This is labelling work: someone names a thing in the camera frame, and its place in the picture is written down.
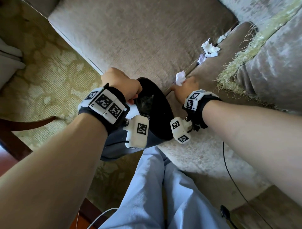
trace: black cable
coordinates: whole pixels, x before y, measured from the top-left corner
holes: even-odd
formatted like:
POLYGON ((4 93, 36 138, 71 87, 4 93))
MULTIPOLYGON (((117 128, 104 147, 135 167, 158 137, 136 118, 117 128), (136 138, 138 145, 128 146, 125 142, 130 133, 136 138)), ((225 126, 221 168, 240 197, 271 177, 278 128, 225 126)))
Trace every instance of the black cable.
POLYGON ((263 220, 264 222, 270 227, 273 229, 273 227, 271 225, 269 225, 269 223, 262 217, 262 215, 260 215, 260 213, 258 213, 251 205, 250 203, 247 201, 247 199, 244 197, 244 195, 242 194, 242 192, 240 191, 240 189, 238 188, 238 186, 236 185, 235 181, 233 180, 228 168, 227 168, 227 163, 226 163, 226 159, 225 159, 225 156, 224 156, 224 142, 222 142, 222 152, 223 152, 223 160, 224 160, 224 164, 226 166, 226 170, 227 170, 227 173, 229 174, 231 180, 233 181, 234 185, 236 186, 236 188, 238 189, 240 195, 243 197, 243 199, 246 201, 246 203, 251 207, 251 209, 253 209, 263 220))
POLYGON ((107 146, 113 146, 113 145, 115 145, 115 144, 119 144, 119 143, 128 143, 129 141, 118 141, 118 142, 114 142, 114 143, 111 143, 111 144, 109 144, 109 145, 106 145, 105 147, 107 147, 107 146))

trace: black and white square pattern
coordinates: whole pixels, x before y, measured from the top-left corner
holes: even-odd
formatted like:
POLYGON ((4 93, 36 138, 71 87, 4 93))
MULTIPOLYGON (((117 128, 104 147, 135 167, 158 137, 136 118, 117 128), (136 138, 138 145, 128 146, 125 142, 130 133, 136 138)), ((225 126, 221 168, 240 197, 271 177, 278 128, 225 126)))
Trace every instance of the black and white square pattern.
POLYGON ((181 137, 178 138, 178 140, 179 140, 181 143, 185 142, 185 141, 188 140, 188 139, 189 139, 189 138, 188 138, 187 136, 185 136, 185 135, 183 135, 183 136, 181 136, 181 137))
POLYGON ((105 110, 109 107, 109 105, 112 103, 112 100, 109 99, 104 94, 101 94, 95 101, 98 105, 100 105, 105 110))
POLYGON ((199 95, 198 92, 194 92, 193 95, 190 96, 190 98, 191 99, 196 99, 198 95, 199 95))
POLYGON ((109 113, 113 115, 113 117, 118 118, 118 116, 121 114, 122 110, 114 103, 109 108, 109 113))
POLYGON ((85 99, 92 99, 96 95, 96 93, 98 93, 98 91, 90 92, 90 94, 85 99))
POLYGON ((146 133, 147 133, 147 125, 138 123, 137 124, 137 133, 138 134, 144 134, 144 135, 146 135, 146 133))
POLYGON ((193 107, 193 103, 194 103, 194 100, 189 100, 189 99, 188 99, 188 102, 187 102, 186 108, 192 109, 192 107, 193 107))
POLYGON ((174 122, 174 123, 172 124, 172 127, 173 127, 173 129, 179 127, 179 122, 178 122, 178 121, 174 122))

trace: sofa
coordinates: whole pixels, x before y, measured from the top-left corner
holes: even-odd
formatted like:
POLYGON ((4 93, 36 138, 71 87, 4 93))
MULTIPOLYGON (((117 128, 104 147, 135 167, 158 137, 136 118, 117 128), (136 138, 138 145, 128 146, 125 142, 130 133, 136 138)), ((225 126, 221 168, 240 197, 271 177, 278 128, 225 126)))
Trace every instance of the sofa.
MULTIPOLYGON (((174 116, 184 117, 180 104, 169 91, 176 73, 182 70, 187 76, 197 77, 201 88, 213 91, 224 101, 259 105, 247 97, 218 90, 215 80, 235 54, 247 46, 253 25, 258 31, 265 30, 266 19, 290 1, 26 2, 46 17, 58 34, 99 74, 113 66, 131 78, 149 78, 166 95, 174 116), (232 30, 230 35, 219 44, 218 57, 197 65, 197 58, 203 53, 201 44, 209 37, 215 44, 229 30, 232 30)), ((234 209, 244 203, 224 167, 222 141, 211 130, 193 133, 190 145, 179 145, 172 140, 159 147, 195 181, 215 207, 224 204, 234 209)), ((230 173, 246 199, 258 196, 271 185, 228 146, 225 152, 230 173)))

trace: white cable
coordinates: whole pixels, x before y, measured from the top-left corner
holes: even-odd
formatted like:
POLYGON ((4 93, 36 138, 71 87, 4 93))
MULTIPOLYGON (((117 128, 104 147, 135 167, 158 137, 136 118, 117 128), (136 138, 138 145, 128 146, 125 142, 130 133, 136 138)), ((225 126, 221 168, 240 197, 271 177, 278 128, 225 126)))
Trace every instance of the white cable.
POLYGON ((110 210, 114 210, 114 209, 118 209, 118 208, 111 208, 111 209, 108 209, 108 210, 106 210, 106 211, 104 211, 102 214, 100 214, 90 225, 89 225, 89 227, 87 227, 87 229, 89 229, 97 220, 98 220, 98 218, 100 218, 102 215, 104 215, 106 212, 108 212, 108 211, 110 211, 110 210))

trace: patterned rug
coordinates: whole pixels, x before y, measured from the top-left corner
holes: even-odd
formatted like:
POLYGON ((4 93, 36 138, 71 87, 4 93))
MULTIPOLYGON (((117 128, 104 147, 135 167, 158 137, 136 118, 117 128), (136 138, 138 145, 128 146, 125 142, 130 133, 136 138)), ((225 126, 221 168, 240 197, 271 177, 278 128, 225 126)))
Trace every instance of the patterned rug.
MULTIPOLYGON (((0 38, 20 49, 26 64, 0 91, 0 117, 60 118, 38 129, 15 132, 34 150, 76 117, 79 102, 100 85, 101 77, 47 19, 22 1, 5 1, 0 7, 0 38)), ((140 156, 138 152, 111 163, 100 161, 87 198, 101 211, 118 207, 140 156)))

